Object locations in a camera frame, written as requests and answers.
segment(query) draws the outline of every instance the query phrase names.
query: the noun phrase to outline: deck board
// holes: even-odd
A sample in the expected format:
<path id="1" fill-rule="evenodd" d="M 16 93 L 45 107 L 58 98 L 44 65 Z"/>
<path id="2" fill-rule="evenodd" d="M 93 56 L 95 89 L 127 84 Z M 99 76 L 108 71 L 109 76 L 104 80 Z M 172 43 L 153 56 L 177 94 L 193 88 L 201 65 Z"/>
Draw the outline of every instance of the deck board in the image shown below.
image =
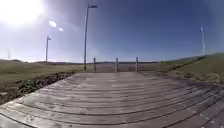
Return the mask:
<path id="1" fill-rule="evenodd" d="M 79 73 L 0 106 L 1 128 L 216 128 L 224 90 L 153 73 Z"/>

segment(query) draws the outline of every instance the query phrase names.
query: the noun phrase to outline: sun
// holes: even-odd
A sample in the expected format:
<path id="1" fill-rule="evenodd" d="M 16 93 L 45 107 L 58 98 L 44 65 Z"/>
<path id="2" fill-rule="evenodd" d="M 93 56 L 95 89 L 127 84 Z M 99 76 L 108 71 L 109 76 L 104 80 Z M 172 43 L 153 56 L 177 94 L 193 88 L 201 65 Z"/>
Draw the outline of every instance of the sun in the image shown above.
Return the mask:
<path id="1" fill-rule="evenodd" d="M 43 13 L 40 0 L 0 0 L 0 21 L 13 26 L 32 23 Z"/>

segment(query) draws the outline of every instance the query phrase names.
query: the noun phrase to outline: grassy field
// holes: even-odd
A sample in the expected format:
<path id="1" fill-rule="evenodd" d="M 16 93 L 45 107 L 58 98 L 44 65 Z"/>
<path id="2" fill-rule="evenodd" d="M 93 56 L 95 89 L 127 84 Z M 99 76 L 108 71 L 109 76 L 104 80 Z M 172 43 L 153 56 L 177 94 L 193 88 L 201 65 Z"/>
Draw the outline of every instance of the grassy field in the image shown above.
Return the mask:
<path id="1" fill-rule="evenodd" d="M 71 63 L 0 60 L 0 104 L 69 77 L 82 69 L 83 65 Z"/>
<path id="2" fill-rule="evenodd" d="M 81 65 L 48 65 L 0 60 L 0 85 L 58 72 L 77 71 Z"/>
<path id="3" fill-rule="evenodd" d="M 224 53 L 161 62 L 148 70 L 224 84 Z"/>

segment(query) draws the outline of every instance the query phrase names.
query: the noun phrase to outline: grass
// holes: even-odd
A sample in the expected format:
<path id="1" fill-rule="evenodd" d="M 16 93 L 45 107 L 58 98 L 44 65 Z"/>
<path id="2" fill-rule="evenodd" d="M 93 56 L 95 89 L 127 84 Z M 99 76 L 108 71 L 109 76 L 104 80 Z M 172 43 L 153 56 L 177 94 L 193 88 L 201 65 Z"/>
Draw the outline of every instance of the grass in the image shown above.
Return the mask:
<path id="1" fill-rule="evenodd" d="M 0 104 L 64 79 L 82 69 L 83 65 L 71 63 L 0 60 Z"/>
<path id="2" fill-rule="evenodd" d="M 150 70 L 224 84 L 224 53 L 161 62 Z"/>
<path id="3" fill-rule="evenodd" d="M 81 68 L 81 65 L 47 65 L 0 60 L 0 85 Z"/>

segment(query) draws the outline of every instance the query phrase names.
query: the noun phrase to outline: blue sky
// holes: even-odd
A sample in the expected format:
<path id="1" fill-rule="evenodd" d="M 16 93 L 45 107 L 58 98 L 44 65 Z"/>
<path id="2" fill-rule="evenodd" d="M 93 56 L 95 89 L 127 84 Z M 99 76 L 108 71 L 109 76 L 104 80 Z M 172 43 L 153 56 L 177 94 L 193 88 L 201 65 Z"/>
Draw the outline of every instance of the blue sky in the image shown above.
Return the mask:
<path id="1" fill-rule="evenodd" d="M 45 0 L 45 15 L 32 25 L 12 27 L 0 21 L 0 58 L 45 59 L 46 36 L 50 61 L 83 62 L 87 4 L 87 60 L 170 60 L 224 51 L 223 0 Z M 54 20 L 59 32 L 48 24 Z"/>

